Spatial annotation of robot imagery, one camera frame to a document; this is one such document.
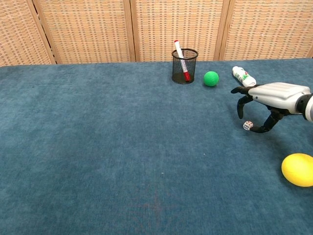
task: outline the glue bottle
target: glue bottle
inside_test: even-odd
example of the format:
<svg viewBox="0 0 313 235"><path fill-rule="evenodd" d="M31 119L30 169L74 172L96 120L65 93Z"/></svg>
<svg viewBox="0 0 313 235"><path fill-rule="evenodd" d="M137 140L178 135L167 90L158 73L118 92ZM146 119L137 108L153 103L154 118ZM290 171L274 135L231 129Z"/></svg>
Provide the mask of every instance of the glue bottle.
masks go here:
<svg viewBox="0 0 313 235"><path fill-rule="evenodd" d="M253 87L256 85L256 81L253 77L251 77L247 71L243 68L235 66L233 67L233 75L245 86L245 87Z"/></svg>

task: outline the green ball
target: green ball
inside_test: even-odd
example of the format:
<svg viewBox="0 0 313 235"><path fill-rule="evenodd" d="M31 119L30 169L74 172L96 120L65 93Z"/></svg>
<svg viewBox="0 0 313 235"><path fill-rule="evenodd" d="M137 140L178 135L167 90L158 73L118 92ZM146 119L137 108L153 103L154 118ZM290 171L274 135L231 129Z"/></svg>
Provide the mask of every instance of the green ball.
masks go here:
<svg viewBox="0 0 313 235"><path fill-rule="evenodd" d="M213 87L216 84L218 84L219 75L214 71L209 71L204 75L203 81L204 81L205 85L207 85L209 87Z"/></svg>

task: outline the blue carpet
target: blue carpet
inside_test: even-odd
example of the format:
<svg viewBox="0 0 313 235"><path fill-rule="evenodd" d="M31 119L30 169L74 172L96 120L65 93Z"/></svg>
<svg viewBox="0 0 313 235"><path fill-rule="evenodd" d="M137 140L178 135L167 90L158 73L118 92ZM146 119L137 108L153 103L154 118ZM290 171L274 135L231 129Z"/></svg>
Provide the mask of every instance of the blue carpet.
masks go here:
<svg viewBox="0 0 313 235"><path fill-rule="evenodd" d="M233 66L313 88L312 59L197 62L188 85L170 62L0 68L0 233L313 234L313 188L280 168L313 156L313 124L245 131L269 111L251 102L238 118Z"/></svg>

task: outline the robotic hand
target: robotic hand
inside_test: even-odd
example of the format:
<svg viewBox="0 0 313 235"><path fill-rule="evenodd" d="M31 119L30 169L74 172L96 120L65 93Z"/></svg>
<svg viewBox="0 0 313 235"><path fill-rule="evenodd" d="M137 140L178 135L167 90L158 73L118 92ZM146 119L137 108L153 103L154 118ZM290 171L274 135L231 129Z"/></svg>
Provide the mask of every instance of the robotic hand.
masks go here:
<svg viewBox="0 0 313 235"><path fill-rule="evenodd" d="M263 126L253 126L250 131L264 133L286 115L303 114L304 119L313 121L313 94L309 87L275 82L253 87L236 87L231 93L245 94L238 100L237 112L244 116L244 105L255 100L267 106L270 116Z"/></svg>

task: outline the white die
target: white die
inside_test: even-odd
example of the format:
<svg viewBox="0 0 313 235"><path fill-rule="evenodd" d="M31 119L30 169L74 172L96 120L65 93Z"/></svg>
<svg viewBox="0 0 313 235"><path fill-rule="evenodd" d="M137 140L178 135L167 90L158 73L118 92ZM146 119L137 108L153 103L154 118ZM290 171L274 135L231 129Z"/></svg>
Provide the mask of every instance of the white die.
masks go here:
<svg viewBox="0 0 313 235"><path fill-rule="evenodd" d="M243 125L243 128L244 128L245 130L247 130L247 131L249 131L250 128L252 128L252 127L253 127L253 123L252 123L251 121L246 121L246 122L244 123L244 125Z"/></svg>

